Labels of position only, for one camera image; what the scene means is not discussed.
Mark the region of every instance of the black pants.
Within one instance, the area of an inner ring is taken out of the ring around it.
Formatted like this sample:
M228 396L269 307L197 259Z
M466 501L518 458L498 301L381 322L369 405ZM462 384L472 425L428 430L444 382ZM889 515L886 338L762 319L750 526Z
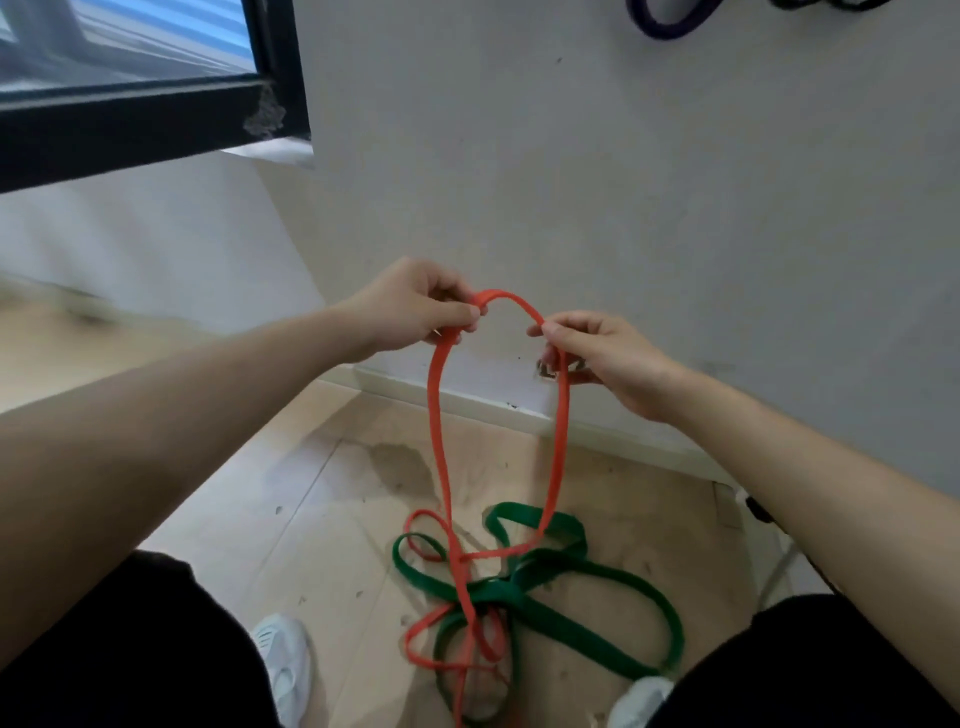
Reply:
M189 565L137 551L0 672L0 725L279 724L247 631Z
M960 720L846 599L814 595L756 615L680 681L650 728L825 724ZM189 566L142 551L0 673L0 725L278 726L243 627Z
M955 726L960 716L844 597L754 616L681 680L649 728Z

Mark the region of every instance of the window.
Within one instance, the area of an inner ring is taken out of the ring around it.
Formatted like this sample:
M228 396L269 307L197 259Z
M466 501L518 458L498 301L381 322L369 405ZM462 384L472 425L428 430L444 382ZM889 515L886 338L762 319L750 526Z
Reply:
M292 0L0 0L0 192L307 134Z

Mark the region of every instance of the shoe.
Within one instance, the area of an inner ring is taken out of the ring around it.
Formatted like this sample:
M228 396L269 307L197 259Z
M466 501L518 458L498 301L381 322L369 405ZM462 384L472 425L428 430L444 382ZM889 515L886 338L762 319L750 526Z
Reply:
M616 701L607 728L643 728L673 690L665 677L644 677Z
M286 615L270 615L250 635L267 666L280 725L299 728L310 697L310 651L303 624Z

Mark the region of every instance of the green resistance band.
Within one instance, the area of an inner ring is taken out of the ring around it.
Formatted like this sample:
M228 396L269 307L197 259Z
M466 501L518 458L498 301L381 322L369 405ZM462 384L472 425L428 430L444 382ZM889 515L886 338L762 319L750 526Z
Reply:
M509 501L498 503L488 512L484 519L484 527L493 535L500 547L505 547L510 545L510 538L503 527L503 521L537 528L542 513L542 508L535 508L522 503ZM684 654L684 627L680 622L677 610L673 608L673 605L663 594L645 579L627 571L594 564L588 560L587 534L584 525L578 519L567 513L554 513L550 525L546 529L546 535L560 543L566 543L566 546L562 548L544 546L531 549L521 556L510 556L507 558L505 574L477 579L467 585L470 598L476 605L478 614L483 614L484 608L491 606L495 606L506 613L505 621L510 635L512 663L507 699L496 715L483 721L465 717L464 723L469 728L482 728L482 726L496 720L510 702L520 675L519 650L516 644L514 619L546 637L565 644L598 665L629 680L639 680L641 677L651 675L672 674ZM457 592L452 584L414 569L400 556L400 544L405 539L412 537L418 537L426 541L443 561L447 561L446 549L436 539L423 533L406 533L394 541L394 565L397 570L403 574L412 586L422 592L444 601L457 603ZM556 610L550 609L550 607L527 595L530 590L547 584L569 571L618 582L640 592L658 606L666 619L667 626L670 628L670 648L659 667L644 665L614 644L591 632L582 624L564 617ZM437 638L434 641L433 658L435 660L444 658L454 636L466 626L467 618L459 607L451 611L441 621ZM445 684L441 671L437 671L437 688L447 707L452 710L453 695Z

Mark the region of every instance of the wooden floor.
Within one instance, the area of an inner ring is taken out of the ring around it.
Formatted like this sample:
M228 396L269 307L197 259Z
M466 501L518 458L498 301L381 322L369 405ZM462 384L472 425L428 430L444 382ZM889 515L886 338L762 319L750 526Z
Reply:
M202 337L183 327L92 326L50 308L0 308L0 409L156 359ZM492 546L484 510L540 504L552 443L447 417L454 514L467 545ZM245 625L303 620L316 659L309 728L452 725L432 674L400 653L428 604L392 568L411 509L435 507L436 469L420 407L331 384L308 387L144 543L189 561ZM567 456L560 508L580 518L593 560L648 578L684 621L689 669L753 611L743 534L711 483L586 449ZM485 564L486 573L498 569ZM538 598L645 662L666 645L642 597L564 576ZM522 725L602 726L626 682L521 633Z

